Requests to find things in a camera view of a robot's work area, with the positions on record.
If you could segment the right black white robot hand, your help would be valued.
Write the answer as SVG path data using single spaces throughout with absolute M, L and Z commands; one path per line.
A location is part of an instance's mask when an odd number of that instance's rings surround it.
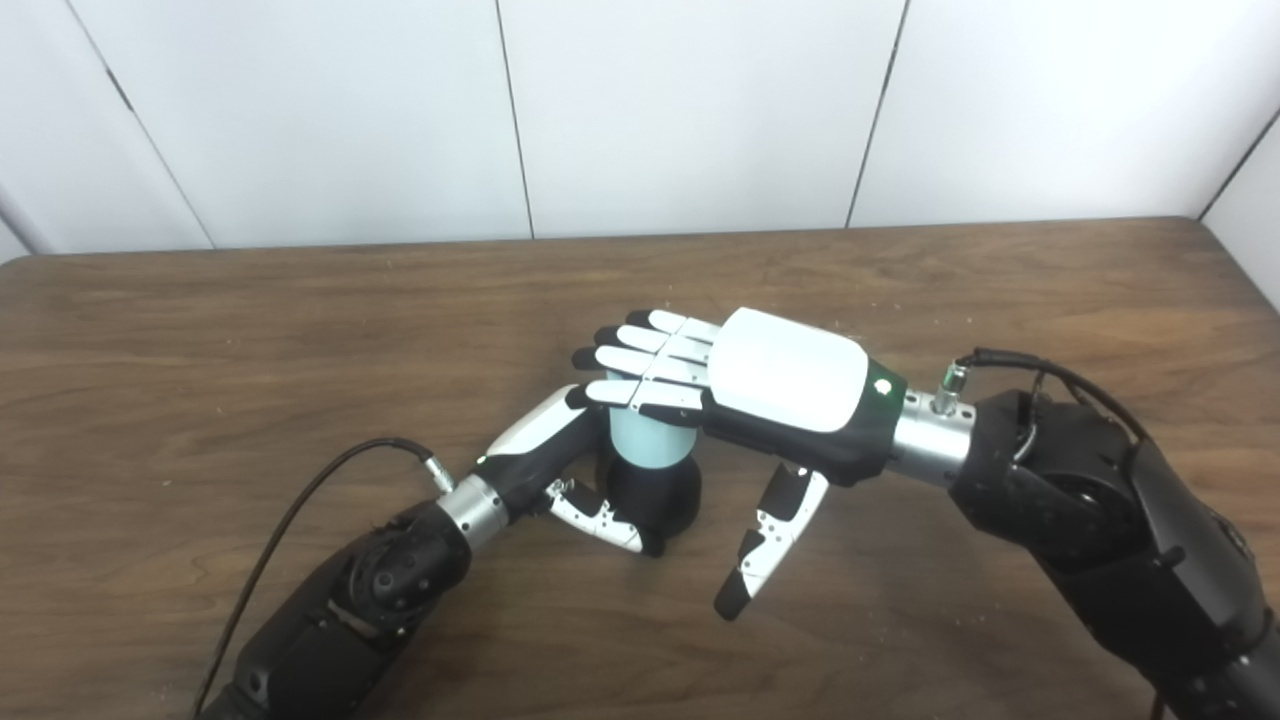
M 732 621 L 762 592 L 829 488 L 879 475 L 906 380 L 854 340 L 750 307 L 722 324 L 666 310 L 630 313 L 572 356 L 602 378 L 572 400 L 644 416 L 780 460 L 756 527 L 714 601 Z

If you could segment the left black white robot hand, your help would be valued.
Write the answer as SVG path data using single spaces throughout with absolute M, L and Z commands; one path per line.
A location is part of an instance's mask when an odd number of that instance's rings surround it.
M 643 529 L 590 486 L 564 470 L 594 454 L 608 420 L 599 407 L 577 405 L 580 386 L 564 386 L 507 428 L 476 461 L 472 474 L 495 491 L 507 523 L 549 514 L 563 524 L 631 553 L 658 559 L 666 541 Z

